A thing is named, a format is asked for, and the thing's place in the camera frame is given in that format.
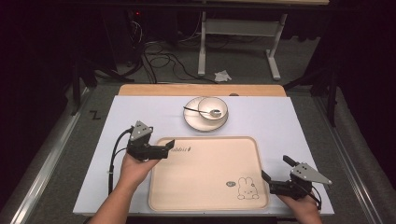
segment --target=white sheet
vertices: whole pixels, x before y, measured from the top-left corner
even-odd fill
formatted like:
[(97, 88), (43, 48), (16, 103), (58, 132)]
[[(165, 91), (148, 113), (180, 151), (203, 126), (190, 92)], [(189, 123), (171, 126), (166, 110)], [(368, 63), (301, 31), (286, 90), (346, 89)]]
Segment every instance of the white sheet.
[[(317, 169), (294, 107), (289, 97), (219, 96), (229, 107), (227, 122), (211, 133), (200, 133), (183, 119), (183, 105), (191, 96), (116, 96), (106, 119), (88, 173), (78, 195), (76, 214), (91, 215), (107, 196), (107, 171), (114, 144), (119, 135), (137, 120), (154, 127), (150, 143), (168, 136), (250, 136), (257, 142), (262, 167), (273, 180), (290, 179), (291, 167), (282, 161), (288, 155), (295, 161), (304, 161)], [(121, 139), (119, 148), (126, 147), (128, 137)], [(114, 183), (119, 178), (122, 155), (115, 159)], [(150, 175), (134, 194), (130, 214), (203, 214), (204, 212), (155, 212), (149, 208)], [(314, 184), (322, 198), (323, 215), (334, 213), (328, 195), (320, 184)], [(205, 211), (205, 214), (262, 214), (263, 216), (290, 215), (289, 208), (275, 195), (265, 209), (236, 211)]]

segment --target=small white object on floor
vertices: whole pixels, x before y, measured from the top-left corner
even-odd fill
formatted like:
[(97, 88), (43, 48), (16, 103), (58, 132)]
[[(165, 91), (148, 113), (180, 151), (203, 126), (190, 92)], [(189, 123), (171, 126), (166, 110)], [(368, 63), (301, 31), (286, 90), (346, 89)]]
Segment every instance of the small white object on floor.
[(227, 71), (224, 70), (222, 72), (215, 73), (215, 81), (228, 81), (228, 79), (232, 80), (232, 78), (228, 75)]

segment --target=spoon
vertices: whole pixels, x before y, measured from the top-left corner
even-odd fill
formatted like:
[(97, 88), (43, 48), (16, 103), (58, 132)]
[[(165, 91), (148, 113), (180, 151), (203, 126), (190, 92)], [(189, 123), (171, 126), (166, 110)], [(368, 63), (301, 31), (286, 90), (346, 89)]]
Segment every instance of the spoon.
[(191, 108), (188, 108), (188, 107), (186, 107), (186, 106), (183, 106), (183, 108), (188, 109), (188, 110), (192, 110), (192, 111), (196, 111), (196, 112), (201, 112), (201, 113), (210, 114), (210, 115), (211, 115), (212, 117), (214, 117), (214, 118), (217, 118), (217, 117), (220, 117), (220, 116), (221, 116), (221, 111), (219, 111), (219, 110), (217, 110), (217, 109), (212, 109), (211, 111), (206, 112), (206, 111), (191, 109)]

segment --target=black curtain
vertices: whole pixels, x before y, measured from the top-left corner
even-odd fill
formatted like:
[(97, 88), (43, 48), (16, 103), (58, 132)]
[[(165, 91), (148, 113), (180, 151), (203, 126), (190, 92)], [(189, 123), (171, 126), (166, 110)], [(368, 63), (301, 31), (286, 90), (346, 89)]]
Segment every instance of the black curtain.
[[(307, 66), (305, 75), (336, 66), (336, 79), (351, 114), (395, 188), (396, 14), (391, 0), (343, 0)], [(315, 84), (315, 76), (304, 84)]]
[(71, 66), (55, 7), (2, 1), (0, 18), (1, 209), (64, 111)]

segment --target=bunny illustration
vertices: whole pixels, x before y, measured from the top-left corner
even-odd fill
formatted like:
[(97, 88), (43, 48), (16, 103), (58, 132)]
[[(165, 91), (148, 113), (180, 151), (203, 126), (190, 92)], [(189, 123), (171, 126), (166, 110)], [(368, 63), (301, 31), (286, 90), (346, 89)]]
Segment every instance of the bunny illustration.
[(244, 178), (241, 177), (238, 180), (239, 183), (239, 195), (238, 199), (258, 199), (259, 194), (256, 189), (256, 186), (253, 183), (253, 179), (250, 177)]

